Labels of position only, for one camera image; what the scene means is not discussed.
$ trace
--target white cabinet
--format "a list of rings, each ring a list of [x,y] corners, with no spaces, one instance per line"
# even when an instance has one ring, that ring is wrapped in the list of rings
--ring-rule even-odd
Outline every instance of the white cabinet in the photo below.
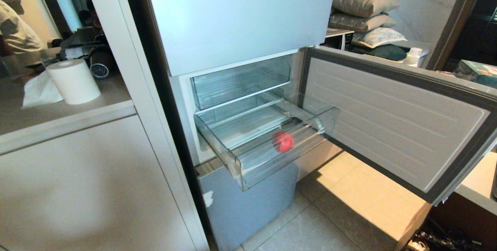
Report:
[[[194,250],[137,115],[0,156],[10,250]]]

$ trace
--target box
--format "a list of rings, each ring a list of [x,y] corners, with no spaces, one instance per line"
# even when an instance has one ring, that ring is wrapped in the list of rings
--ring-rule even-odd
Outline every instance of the box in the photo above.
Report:
[[[454,75],[457,78],[497,88],[497,67],[495,66],[461,60],[454,70]]]

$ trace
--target light blue refrigerator panel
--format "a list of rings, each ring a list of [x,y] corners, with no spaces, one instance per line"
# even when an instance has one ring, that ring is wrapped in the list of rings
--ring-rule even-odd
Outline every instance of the light blue refrigerator panel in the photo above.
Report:
[[[172,76],[324,41],[332,0],[151,0]]]

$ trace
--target cabinet door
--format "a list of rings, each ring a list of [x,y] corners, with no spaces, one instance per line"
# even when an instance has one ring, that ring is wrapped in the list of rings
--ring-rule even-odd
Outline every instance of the cabinet door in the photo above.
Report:
[[[340,110],[328,139],[436,204],[496,138],[497,90],[334,49],[308,49],[301,90]]]
[[[10,250],[194,250],[138,116],[0,156]]]
[[[332,0],[150,0],[171,76],[322,43]]]

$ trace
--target dark green cushion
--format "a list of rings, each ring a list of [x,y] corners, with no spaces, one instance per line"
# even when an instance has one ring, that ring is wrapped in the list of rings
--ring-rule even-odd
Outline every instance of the dark green cushion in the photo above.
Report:
[[[407,57],[407,53],[405,53],[403,49],[391,44],[377,46],[373,49],[367,47],[351,46],[350,51],[359,54],[381,57],[393,61],[403,60],[405,59],[405,57]]]

